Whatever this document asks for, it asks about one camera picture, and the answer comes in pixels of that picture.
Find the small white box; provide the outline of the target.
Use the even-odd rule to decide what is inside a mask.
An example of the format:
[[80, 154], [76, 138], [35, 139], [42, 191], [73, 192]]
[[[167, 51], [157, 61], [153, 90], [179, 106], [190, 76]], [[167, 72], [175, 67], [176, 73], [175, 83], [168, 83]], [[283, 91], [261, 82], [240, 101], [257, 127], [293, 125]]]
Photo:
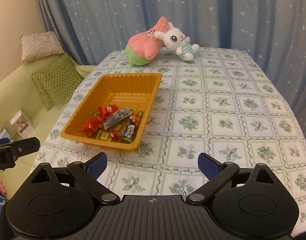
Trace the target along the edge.
[[34, 132], [34, 126], [27, 115], [19, 109], [10, 120], [11, 126], [24, 139], [27, 139]]

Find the yellow green candy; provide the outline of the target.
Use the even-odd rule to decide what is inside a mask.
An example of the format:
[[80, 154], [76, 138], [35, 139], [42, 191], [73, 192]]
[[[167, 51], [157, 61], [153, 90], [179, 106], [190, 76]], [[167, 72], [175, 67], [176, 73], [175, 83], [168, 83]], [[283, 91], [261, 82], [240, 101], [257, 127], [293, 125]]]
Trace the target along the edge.
[[96, 140], [110, 141], [110, 133], [100, 130], [96, 135]]

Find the orange plastic tray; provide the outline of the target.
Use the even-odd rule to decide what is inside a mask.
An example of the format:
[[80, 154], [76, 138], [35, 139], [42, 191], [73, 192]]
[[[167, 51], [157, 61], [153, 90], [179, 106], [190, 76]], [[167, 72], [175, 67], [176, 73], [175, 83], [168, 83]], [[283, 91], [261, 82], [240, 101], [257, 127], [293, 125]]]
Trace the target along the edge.
[[62, 138], [124, 151], [141, 142], [162, 75], [102, 75], [62, 129]]

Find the pink green star plush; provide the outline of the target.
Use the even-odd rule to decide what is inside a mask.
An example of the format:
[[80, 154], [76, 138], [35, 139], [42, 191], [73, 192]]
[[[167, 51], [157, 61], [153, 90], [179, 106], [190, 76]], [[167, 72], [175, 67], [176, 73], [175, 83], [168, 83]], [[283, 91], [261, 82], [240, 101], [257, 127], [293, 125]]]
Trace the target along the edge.
[[157, 56], [163, 44], [154, 37], [154, 33], [157, 31], [165, 33], [168, 29], [168, 20], [162, 16], [152, 28], [129, 38], [125, 47], [129, 64], [133, 66], [149, 64]]

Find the green floral tablecloth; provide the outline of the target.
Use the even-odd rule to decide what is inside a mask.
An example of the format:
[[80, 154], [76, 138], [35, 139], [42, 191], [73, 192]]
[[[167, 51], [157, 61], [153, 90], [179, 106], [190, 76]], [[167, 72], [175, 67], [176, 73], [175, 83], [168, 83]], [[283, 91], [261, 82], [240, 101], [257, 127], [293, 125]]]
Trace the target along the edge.
[[293, 233], [306, 231], [304, 135], [286, 100], [245, 51], [201, 48], [184, 62], [162, 49], [144, 67], [131, 66], [123, 51], [112, 52], [76, 89], [36, 163], [64, 167], [101, 151], [60, 132], [96, 81], [119, 73], [161, 73], [162, 80], [139, 147], [108, 150], [101, 183], [120, 196], [187, 196], [206, 182], [197, 169], [202, 152], [242, 167], [266, 163], [299, 206]]

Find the dark chocolate bar wrapper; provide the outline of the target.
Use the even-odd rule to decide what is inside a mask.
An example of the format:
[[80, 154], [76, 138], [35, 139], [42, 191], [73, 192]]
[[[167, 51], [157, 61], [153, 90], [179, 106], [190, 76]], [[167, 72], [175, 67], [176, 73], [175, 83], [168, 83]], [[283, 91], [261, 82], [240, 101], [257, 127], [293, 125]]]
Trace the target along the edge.
[[142, 117], [143, 117], [142, 111], [130, 115], [127, 126], [122, 132], [122, 137], [120, 138], [121, 141], [126, 141], [128, 143], [134, 142]]

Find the large red snack packet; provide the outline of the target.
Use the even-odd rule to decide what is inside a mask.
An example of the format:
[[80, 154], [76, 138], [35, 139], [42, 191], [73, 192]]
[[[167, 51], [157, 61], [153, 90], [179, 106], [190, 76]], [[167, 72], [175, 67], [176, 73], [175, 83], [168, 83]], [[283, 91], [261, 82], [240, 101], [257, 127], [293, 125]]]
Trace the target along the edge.
[[88, 138], [95, 138], [104, 121], [105, 117], [90, 118], [83, 125], [81, 132], [85, 133]]

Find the green zigzag cushion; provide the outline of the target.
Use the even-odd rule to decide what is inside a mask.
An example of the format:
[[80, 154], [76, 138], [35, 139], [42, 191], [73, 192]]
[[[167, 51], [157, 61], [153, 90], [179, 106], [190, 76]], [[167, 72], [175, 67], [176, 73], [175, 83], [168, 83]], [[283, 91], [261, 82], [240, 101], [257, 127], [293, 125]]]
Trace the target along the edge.
[[49, 66], [32, 73], [31, 78], [39, 90], [47, 111], [53, 107], [58, 109], [63, 107], [83, 81], [67, 54]]

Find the white bunny plush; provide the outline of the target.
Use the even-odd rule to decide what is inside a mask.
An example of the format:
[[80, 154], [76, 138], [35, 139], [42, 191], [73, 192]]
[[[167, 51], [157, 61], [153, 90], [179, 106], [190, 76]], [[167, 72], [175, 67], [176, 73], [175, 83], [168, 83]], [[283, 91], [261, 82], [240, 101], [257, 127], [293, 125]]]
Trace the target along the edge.
[[168, 31], [156, 31], [154, 37], [163, 41], [164, 45], [174, 51], [182, 61], [192, 61], [194, 54], [199, 50], [198, 44], [190, 44], [190, 37], [186, 36], [179, 28], [168, 22]]

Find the blue star curtain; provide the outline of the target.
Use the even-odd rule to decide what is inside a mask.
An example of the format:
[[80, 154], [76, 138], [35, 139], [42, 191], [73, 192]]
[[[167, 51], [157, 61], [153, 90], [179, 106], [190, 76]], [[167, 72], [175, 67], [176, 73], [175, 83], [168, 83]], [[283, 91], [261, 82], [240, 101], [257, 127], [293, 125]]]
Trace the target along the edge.
[[96, 65], [166, 17], [201, 47], [248, 52], [291, 106], [306, 139], [306, 0], [36, 0], [43, 27]]

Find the dark red candy wrapper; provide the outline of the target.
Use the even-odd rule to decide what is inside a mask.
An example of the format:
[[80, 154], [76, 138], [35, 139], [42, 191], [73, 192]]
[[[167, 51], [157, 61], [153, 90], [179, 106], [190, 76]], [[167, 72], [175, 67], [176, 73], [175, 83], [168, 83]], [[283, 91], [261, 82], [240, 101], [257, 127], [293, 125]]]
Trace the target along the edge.
[[108, 116], [118, 111], [118, 107], [117, 105], [99, 106], [98, 111], [99, 111], [99, 117], [106, 119]]

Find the clear dark snack packet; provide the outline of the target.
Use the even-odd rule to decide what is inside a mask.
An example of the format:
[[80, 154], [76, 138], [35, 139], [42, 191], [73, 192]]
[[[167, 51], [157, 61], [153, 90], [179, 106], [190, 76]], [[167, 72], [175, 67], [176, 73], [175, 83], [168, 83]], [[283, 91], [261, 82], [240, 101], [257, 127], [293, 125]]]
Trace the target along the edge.
[[132, 115], [132, 113], [133, 111], [127, 107], [118, 109], [118, 111], [114, 112], [105, 119], [102, 126], [107, 131], [124, 119], [128, 118], [130, 115]]

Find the small red candy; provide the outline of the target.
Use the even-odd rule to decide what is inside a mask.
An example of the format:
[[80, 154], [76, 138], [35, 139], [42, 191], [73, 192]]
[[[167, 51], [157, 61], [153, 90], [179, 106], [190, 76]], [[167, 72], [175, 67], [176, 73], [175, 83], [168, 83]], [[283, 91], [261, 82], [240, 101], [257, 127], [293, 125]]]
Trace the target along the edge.
[[110, 138], [112, 141], [119, 141], [123, 137], [122, 133], [118, 130], [112, 131], [110, 133]]

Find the beige embroidered pillow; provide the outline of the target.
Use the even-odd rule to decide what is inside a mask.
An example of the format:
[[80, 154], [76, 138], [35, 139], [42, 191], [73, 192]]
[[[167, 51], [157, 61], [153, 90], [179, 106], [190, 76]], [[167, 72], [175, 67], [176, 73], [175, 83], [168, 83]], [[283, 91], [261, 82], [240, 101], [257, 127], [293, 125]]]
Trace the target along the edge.
[[21, 62], [33, 62], [44, 57], [64, 54], [65, 51], [54, 31], [22, 35]]

